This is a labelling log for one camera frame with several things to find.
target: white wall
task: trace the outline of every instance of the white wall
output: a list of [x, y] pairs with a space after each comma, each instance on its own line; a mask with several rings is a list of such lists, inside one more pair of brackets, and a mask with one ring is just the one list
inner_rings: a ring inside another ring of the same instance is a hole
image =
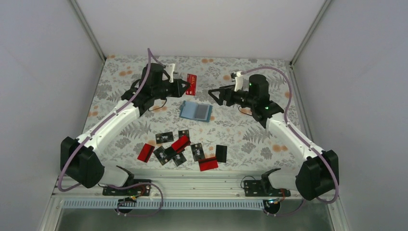
[[291, 60], [324, 0], [77, 0], [105, 55]]
[[0, 224], [36, 230], [60, 143], [85, 123], [102, 61], [67, 0], [0, 7]]
[[408, 1], [335, 0], [295, 64], [352, 230], [407, 230]]

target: table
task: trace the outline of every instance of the table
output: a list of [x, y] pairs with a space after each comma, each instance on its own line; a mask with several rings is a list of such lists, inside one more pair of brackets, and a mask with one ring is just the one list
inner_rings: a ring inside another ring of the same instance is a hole
[[[230, 73], [237, 70], [248, 70], [259, 66], [272, 66], [287, 73], [283, 60], [237, 59], [208, 57], [157, 57], [164, 64], [176, 63], [176, 71], [187, 79], [187, 74], [197, 75], [197, 92], [195, 96], [184, 95], [182, 98], [168, 98], [166, 105], [158, 110], [146, 112], [141, 118], [129, 124], [99, 155], [104, 165], [119, 165], [127, 169], [171, 169], [199, 171], [198, 162], [194, 162], [190, 147], [184, 155], [187, 162], [176, 166], [173, 161], [162, 166], [152, 154], [148, 163], [137, 160], [145, 143], [159, 147], [155, 134], [172, 131], [175, 140], [178, 131], [188, 129], [192, 144], [201, 143], [206, 158], [215, 156], [216, 145], [228, 147], [227, 162], [219, 163], [211, 171], [267, 171], [274, 167], [299, 168], [294, 156], [287, 147], [273, 134], [266, 131], [251, 116], [238, 111], [238, 106], [219, 106], [208, 95], [209, 89], [231, 85]], [[142, 69], [147, 64], [147, 56], [111, 55], [108, 56], [98, 83], [92, 106], [85, 124], [85, 130], [93, 127], [108, 114], [120, 100], [120, 96], [130, 85], [141, 78]], [[260, 70], [251, 74], [263, 74], [270, 83], [271, 100], [282, 108], [286, 107], [289, 98], [288, 85], [284, 78], [271, 70]], [[248, 76], [244, 89], [248, 87]], [[179, 118], [180, 105], [183, 100], [212, 104], [213, 110], [209, 123]], [[156, 100], [152, 109], [160, 107], [164, 101]], [[250, 114], [248, 108], [241, 109]], [[299, 127], [295, 102], [288, 113], [289, 119]], [[169, 147], [171, 142], [164, 143]]]

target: black wire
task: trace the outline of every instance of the black wire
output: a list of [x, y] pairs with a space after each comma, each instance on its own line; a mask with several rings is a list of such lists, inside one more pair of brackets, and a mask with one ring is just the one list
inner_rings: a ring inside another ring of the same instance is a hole
[[[253, 176], [244, 176], [243, 179], [245, 179], [245, 178], [247, 178], [247, 177], [252, 177], [252, 179], [256, 180], [255, 177], [253, 177]], [[245, 189], [244, 187], [242, 187], [243, 179], [241, 180], [240, 186], [241, 186], [242, 189]]]
[[242, 108], [242, 107], [241, 107], [241, 106], [239, 106], [239, 107], [238, 107], [238, 111], [240, 111], [242, 114], [245, 114], [245, 115], [247, 115], [247, 116], [252, 116], [251, 114], [248, 114], [248, 113], [242, 112], [242, 111], [240, 110], [240, 108]]
[[158, 108], [153, 109], [153, 110], [148, 109], [148, 111], [149, 111], [149, 112], [152, 112], [152, 111], [154, 111], [154, 110], [160, 109], [160, 108], [164, 107], [166, 103], [167, 103], [167, 99], [166, 99], [165, 103], [164, 103], [161, 107], [158, 107]]

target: robotic arm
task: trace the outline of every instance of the robotic arm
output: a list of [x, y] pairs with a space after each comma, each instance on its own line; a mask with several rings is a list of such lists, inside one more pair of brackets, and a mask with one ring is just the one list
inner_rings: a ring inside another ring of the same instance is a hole
[[235, 81], [235, 85], [209, 90], [208, 94], [218, 105], [223, 105], [223, 102], [226, 101], [226, 106], [238, 104], [241, 107], [249, 107], [255, 121], [259, 122], [271, 133], [276, 134], [288, 146], [289, 150], [292, 151], [297, 162], [302, 163], [302, 167], [297, 175], [280, 168], [264, 173], [261, 180], [264, 190], [296, 190], [306, 200], [312, 200], [334, 189], [334, 181], [329, 170], [313, 150], [319, 152], [327, 161], [338, 182], [339, 168], [337, 154], [332, 150], [324, 151], [299, 131], [290, 120], [285, 121], [284, 110], [278, 104], [269, 100], [269, 83], [265, 76], [250, 76], [248, 91], [242, 90], [243, 80], [241, 72], [232, 73], [231, 77]]
[[132, 103], [126, 105], [138, 90], [139, 87], [136, 85], [140, 80], [132, 84], [130, 89], [122, 95], [115, 108], [93, 128], [76, 139], [65, 138], [61, 143], [61, 170], [79, 144], [87, 140], [66, 169], [68, 176], [86, 188], [91, 188], [98, 183], [114, 186], [126, 186], [133, 183], [133, 174], [119, 166], [103, 166], [98, 155], [122, 129], [152, 107], [154, 100], [181, 97], [186, 92], [190, 83], [182, 79], [174, 79], [174, 68], [174, 64], [166, 66], [151, 64], [147, 76], [146, 66], [141, 79], [143, 81], [146, 77], [146, 82]]

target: gray floor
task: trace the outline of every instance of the gray floor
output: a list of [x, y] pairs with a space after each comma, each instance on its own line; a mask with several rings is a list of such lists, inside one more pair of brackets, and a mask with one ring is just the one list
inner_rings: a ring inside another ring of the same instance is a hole
[[[280, 213], [297, 208], [300, 201], [282, 203]], [[132, 213], [148, 213], [134, 210]], [[151, 218], [118, 216], [112, 209], [65, 209], [59, 231], [331, 231], [326, 205], [308, 202], [298, 213], [284, 218], [267, 217], [251, 210], [162, 210]]]

